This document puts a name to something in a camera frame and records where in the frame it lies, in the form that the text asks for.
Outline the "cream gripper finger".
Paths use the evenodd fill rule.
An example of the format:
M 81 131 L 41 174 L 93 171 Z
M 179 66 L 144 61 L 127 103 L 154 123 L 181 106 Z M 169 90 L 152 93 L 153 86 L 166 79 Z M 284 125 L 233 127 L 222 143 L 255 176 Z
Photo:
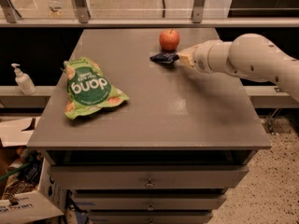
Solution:
M 197 45 L 179 51 L 178 52 L 179 60 L 186 66 L 190 68 L 194 68 L 195 63 L 194 63 L 193 54 L 196 51 L 196 49 L 197 49 Z

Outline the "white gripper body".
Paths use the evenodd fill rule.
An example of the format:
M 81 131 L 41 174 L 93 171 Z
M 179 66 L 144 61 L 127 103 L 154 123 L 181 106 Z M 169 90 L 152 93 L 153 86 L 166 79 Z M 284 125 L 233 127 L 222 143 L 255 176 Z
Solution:
M 216 73 L 223 70 L 222 45 L 220 40 L 208 40 L 201 43 L 193 53 L 195 67 L 203 73 Z

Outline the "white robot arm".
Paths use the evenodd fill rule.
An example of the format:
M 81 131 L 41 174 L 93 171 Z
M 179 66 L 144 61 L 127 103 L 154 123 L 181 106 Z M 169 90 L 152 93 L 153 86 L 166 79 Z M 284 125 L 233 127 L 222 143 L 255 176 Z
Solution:
M 179 51 L 178 58 L 198 72 L 272 82 L 299 101 L 299 61 L 262 35 L 244 34 L 233 42 L 208 40 Z

